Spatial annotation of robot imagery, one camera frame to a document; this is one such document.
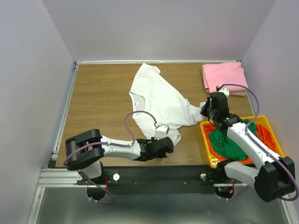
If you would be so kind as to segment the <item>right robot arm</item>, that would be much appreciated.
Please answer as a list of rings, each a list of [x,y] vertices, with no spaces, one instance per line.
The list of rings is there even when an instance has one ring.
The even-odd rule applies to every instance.
[[[299,197],[293,160],[273,152],[248,129],[248,124],[236,114],[230,113],[224,93],[211,93],[200,113],[211,119],[215,128],[234,141],[255,165],[254,168],[248,167],[236,159],[222,161],[216,167],[217,181],[241,181],[254,188],[265,202],[278,198],[286,200],[285,196],[292,192],[296,193],[292,200]]]

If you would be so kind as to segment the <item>white t shirt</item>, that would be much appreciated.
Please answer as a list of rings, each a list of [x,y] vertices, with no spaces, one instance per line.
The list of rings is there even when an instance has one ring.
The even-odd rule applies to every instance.
[[[168,83],[156,66],[143,63],[137,71],[129,91],[134,113],[132,118],[143,135],[150,139],[155,134],[153,115],[158,125],[168,125],[167,136],[176,145],[182,139],[178,129],[193,126],[204,120],[200,114],[204,102],[196,107]]]

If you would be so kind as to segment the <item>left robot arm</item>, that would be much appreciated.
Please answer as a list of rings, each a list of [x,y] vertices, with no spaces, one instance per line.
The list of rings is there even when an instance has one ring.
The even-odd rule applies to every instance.
[[[103,157],[124,158],[131,161],[150,161],[165,158],[174,150],[169,137],[133,139],[132,141],[114,140],[92,129],[65,141],[66,159],[63,165],[70,171],[78,171],[84,179],[93,184],[103,181]]]

